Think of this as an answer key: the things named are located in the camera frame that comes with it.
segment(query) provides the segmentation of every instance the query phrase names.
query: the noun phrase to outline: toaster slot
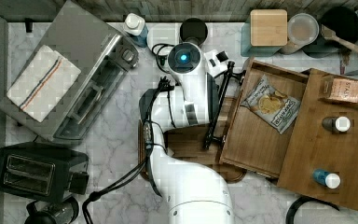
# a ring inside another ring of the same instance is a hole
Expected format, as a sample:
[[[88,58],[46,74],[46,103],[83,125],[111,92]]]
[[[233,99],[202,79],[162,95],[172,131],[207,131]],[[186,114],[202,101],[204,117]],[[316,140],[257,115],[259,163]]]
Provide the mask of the toaster slot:
[[[25,192],[48,195],[54,164],[10,155],[3,183]]]

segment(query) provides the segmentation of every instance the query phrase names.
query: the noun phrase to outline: marble countertop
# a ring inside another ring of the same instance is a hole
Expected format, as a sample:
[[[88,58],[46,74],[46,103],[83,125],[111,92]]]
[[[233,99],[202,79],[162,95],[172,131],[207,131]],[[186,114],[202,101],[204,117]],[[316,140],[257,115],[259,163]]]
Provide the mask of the marble countertop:
[[[109,23],[122,31],[121,23]],[[155,25],[148,23],[149,29]],[[240,55],[242,23],[208,23],[208,38],[204,51],[224,50],[237,67],[247,58]],[[49,23],[34,23],[31,34],[25,33],[23,23],[8,26],[8,74],[10,87],[26,60],[49,27]],[[162,74],[149,49],[137,48],[140,60],[108,101],[101,115],[90,128],[83,143],[75,150],[89,155],[89,185],[87,193],[103,189],[126,174],[138,162],[138,101],[149,88],[156,88]],[[257,60],[272,63],[297,72],[311,67],[338,74],[337,55],[312,59],[299,51],[292,55],[276,54]],[[233,95],[235,81],[230,83],[228,95]],[[7,145],[32,141],[35,134],[7,117]],[[283,224],[288,208],[298,195],[271,185],[261,175],[248,172],[245,178],[229,185],[237,224]],[[86,196],[76,196],[82,203]],[[23,224],[28,217],[25,206],[31,200],[5,194],[4,223]],[[129,185],[113,191],[100,201],[89,205],[94,223],[144,224],[168,223],[168,206],[151,189],[150,184],[138,176]],[[342,216],[358,223],[358,212],[342,208]],[[85,223],[80,214],[75,223]]]

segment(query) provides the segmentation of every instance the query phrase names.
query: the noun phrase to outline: white bottle cap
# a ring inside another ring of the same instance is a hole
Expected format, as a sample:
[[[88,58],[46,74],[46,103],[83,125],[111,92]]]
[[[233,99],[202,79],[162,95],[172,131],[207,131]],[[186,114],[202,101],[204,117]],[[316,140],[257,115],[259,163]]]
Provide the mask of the white bottle cap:
[[[346,132],[351,127],[351,121],[347,117],[339,117],[336,119],[336,128],[340,132]]]
[[[326,177],[325,182],[328,188],[336,189],[341,183],[341,179],[336,174],[330,174]]]
[[[129,34],[139,35],[145,26],[144,18],[130,13],[124,20],[123,29]]]

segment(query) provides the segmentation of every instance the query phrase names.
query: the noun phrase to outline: wooden lid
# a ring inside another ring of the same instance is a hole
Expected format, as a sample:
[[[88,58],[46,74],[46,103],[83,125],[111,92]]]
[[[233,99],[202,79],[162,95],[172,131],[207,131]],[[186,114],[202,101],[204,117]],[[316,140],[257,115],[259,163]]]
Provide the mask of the wooden lid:
[[[287,43],[287,12],[256,9],[251,12],[252,46],[284,46]]]

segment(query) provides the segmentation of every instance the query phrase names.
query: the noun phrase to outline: striped towel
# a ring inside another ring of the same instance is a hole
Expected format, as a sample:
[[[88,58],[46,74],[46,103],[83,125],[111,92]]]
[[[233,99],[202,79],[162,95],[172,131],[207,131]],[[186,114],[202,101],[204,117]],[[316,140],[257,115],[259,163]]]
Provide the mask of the striped towel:
[[[80,69],[59,52],[42,46],[7,92],[7,97],[42,122],[74,84]]]

